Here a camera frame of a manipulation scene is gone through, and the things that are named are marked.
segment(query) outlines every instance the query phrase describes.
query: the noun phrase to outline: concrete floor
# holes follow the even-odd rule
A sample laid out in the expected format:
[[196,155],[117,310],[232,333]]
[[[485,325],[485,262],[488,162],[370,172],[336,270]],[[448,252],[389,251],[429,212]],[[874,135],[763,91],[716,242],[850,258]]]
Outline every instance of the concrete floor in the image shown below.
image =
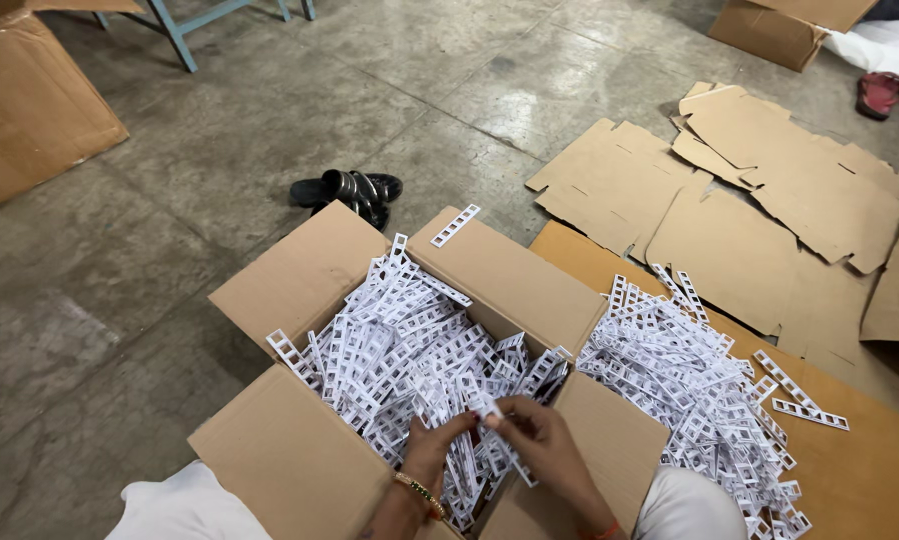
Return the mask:
[[327,0],[282,23],[257,2],[190,36],[195,75],[126,19],[49,13],[132,137],[0,206],[0,538],[102,538],[126,484],[195,458],[186,436],[270,365],[205,297],[307,217],[295,179],[389,172],[390,236],[478,203],[528,245],[547,216],[523,182],[599,117],[671,141],[695,80],[899,166],[899,109],[852,112],[859,70],[714,42],[720,5]]

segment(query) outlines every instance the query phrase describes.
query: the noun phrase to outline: gold bangle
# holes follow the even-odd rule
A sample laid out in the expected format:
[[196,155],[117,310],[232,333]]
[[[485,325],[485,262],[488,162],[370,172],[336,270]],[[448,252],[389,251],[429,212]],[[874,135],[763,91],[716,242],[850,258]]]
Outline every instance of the gold bangle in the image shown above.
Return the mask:
[[402,472],[393,472],[393,480],[398,483],[408,485],[417,493],[419,493],[419,495],[424,497],[429,502],[429,505],[433,508],[433,511],[429,514],[430,517],[440,520],[446,519],[446,511],[443,508],[443,505],[440,504],[440,502],[435,497],[433,497],[432,493],[429,493],[428,489],[422,487],[422,484],[413,480]]

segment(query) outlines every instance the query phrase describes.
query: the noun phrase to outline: woman's left hand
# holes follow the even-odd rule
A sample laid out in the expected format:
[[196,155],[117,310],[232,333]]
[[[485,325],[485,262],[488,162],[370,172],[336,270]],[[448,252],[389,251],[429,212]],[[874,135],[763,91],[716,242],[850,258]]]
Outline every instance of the woman's left hand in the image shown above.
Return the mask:
[[471,411],[457,414],[449,422],[434,429],[414,416],[409,424],[409,440],[406,441],[406,459],[400,472],[406,474],[438,499],[443,495],[443,467],[446,453],[453,439],[476,427],[476,415]]

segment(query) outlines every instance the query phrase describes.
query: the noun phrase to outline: bracelet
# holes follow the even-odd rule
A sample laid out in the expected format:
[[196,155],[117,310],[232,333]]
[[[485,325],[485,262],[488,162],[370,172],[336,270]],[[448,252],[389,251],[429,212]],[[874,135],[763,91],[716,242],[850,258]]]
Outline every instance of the bracelet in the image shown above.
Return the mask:
[[402,472],[394,472],[393,480],[398,483],[408,485],[409,487],[416,490],[419,495],[426,498],[426,500],[429,502],[429,505],[432,507],[432,510],[430,510],[429,512],[429,517],[437,521],[444,520],[446,518],[446,511],[443,508],[443,505],[440,504],[440,502],[436,500],[435,497],[433,497],[433,494],[429,493],[428,489],[422,487],[422,484],[413,480]]
[[583,533],[581,530],[578,531],[579,537],[583,540],[608,540],[610,536],[616,534],[619,531],[619,520],[612,520],[612,526],[606,530],[605,533],[600,534],[599,536],[593,536],[592,534]]

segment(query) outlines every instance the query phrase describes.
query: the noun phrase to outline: hand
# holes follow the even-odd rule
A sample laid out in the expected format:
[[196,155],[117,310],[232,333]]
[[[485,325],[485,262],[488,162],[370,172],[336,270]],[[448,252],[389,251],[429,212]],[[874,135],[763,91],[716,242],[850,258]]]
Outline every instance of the hand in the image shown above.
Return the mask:
[[426,428],[419,416],[414,416],[409,423],[406,459],[399,470],[438,499],[443,494],[443,467],[449,444],[476,424],[476,417],[470,412],[458,414],[435,429]]
[[593,532],[612,527],[615,517],[596,489],[563,416],[525,396],[500,398],[496,405],[506,417],[491,414],[486,425],[510,443],[533,476],[576,509]]

